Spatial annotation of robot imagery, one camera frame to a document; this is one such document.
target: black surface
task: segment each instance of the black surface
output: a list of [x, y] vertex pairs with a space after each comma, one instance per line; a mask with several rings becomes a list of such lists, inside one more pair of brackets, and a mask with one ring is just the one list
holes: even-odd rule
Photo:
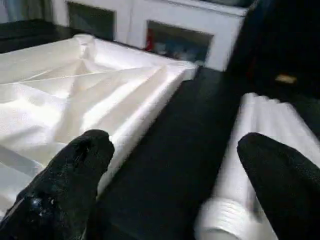
[[205, 68], [194, 80], [182, 83], [104, 192], [104, 203], [97, 206], [102, 230], [123, 231], [110, 230], [109, 239], [194, 239], [195, 217], [211, 194], [246, 92], [291, 102], [320, 136], [318, 100], [285, 85], [258, 79], [256, 83]]
[[71, 38], [80, 33], [43, 20], [0, 24], [0, 54]]

